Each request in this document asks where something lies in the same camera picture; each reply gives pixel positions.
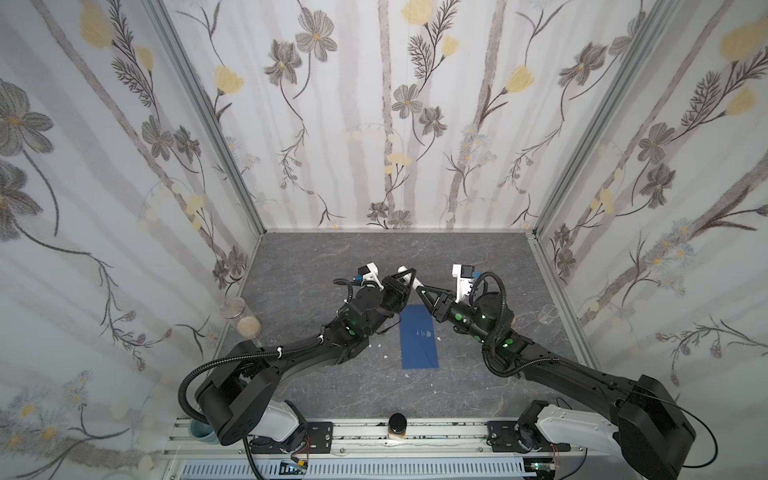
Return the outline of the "dark blue envelope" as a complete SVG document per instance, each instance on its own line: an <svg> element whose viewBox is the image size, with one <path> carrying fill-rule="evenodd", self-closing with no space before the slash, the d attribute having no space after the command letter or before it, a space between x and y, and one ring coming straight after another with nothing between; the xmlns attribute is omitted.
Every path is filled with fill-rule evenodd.
<svg viewBox="0 0 768 480"><path fill-rule="evenodd" d="M423 305L408 305L399 319L402 368L438 369L434 321L427 308Z"/></svg>

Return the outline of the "white glue stick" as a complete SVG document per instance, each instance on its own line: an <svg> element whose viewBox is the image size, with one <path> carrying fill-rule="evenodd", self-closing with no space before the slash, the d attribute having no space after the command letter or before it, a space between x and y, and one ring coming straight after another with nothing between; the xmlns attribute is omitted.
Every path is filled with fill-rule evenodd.
<svg viewBox="0 0 768 480"><path fill-rule="evenodd" d="M400 266L398 273L401 275L401 279L413 290L417 291L423 286L423 283L416 276L416 270L414 268L408 268L406 266Z"/></svg>

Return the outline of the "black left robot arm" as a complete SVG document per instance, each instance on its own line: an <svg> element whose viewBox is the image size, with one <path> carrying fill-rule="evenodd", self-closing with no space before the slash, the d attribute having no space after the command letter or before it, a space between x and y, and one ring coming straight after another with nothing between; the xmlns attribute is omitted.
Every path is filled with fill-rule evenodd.
<svg viewBox="0 0 768 480"><path fill-rule="evenodd" d="M381 280L372 273L353 281L336 279L347 298L319 334L272 347L237 344L181 380L179 406L189 418L209 425L223 446L254 436L283 450L297 449L307 436L307 420L292 402L273 399L280 383L357 357L382 325L402 312L415 281L416 270L405 267Z"/></svg>

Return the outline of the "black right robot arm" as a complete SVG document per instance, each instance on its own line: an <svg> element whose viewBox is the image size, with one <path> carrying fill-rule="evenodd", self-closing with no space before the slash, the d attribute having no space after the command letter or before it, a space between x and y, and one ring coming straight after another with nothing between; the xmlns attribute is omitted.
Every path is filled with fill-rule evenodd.
<svg viewBox="0 0 768 480"><path fill-rule="evenodd" d="M473 303L448 290L417 286L415 292L439 323L476 338L486 368L494 375L520 376L564 394L617 428L621 456L646 479L676 479L696 432L666 387L642 375L636 380L600 372L568 360L511 328L512 311L499 292Z"/></svg>

